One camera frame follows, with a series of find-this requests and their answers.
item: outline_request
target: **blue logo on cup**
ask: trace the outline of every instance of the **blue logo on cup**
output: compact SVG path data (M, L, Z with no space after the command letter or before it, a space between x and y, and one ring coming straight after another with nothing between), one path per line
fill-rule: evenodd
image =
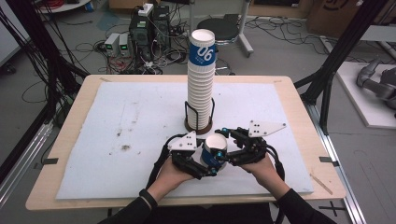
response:
M216 168L220 168L225 163L225 161L216 160L215 157L205 148L205 146L202 148L201 158L206 163L206 165Z
M215 62L215 45L210 47L197 47L190 45L190 62L198 66L208 66Z

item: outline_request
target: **black metal frame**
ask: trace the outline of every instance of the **black metal frame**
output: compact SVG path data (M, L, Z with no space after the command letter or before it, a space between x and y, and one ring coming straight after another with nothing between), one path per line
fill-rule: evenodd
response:
M9 7L26 30L35 46L46 59L48 67L48 103L32 123L28 131L13 148L6 160L0 166L0 184L6 179L23 151L28 147L36 132L43 123L52 120L56 113L56 104L60 100L60 93L56 91L57 82L64 87L65 93L78 92L80 84L76 82L75 75L82 78L89 74L69 63L61 54L53 42L49 32L35 11L33 2L30 0L6 0Z
M332 79L387 2L388 0L365 0L319 70L294 83L296 89L311 83L306 92L301 94L302 100L309 105L315 105L323 92L319 125L326 135L329 134L327 119L329 117Z

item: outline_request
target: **stack of paper cups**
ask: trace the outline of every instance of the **stack of paper cups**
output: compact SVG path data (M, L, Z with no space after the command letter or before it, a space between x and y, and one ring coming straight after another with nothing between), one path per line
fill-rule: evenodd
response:
M188 62L188 103L198 112L188 108L188 124L194 130L208 126L212 111L212 87L215 75L215 35L209 30L195 30L190 39Z

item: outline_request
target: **power supply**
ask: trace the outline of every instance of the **power supply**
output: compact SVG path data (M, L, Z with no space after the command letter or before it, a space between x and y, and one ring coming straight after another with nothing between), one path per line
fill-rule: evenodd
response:
M154 8L152 19L154 20L154 33L157 46L162 50L171 48L169 6L157 6Z
M129 26L129 33L134 47L134 56L136 59L143 59L146 62L153 60L153 29L148 17L134 14Z
M117 57L120 53L120 34L113 33L111 34L107 41L105 42L105 47L107 50L107 55L110 57Z
M131 41L128 34L120 34L120 53L122 57L131 56Z

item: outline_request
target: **cardboard box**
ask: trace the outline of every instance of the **cardboard box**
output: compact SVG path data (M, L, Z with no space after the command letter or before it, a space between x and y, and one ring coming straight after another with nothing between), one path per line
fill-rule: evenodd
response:
M309 33L340 37L360 8L358 0L315 1L306 20Z

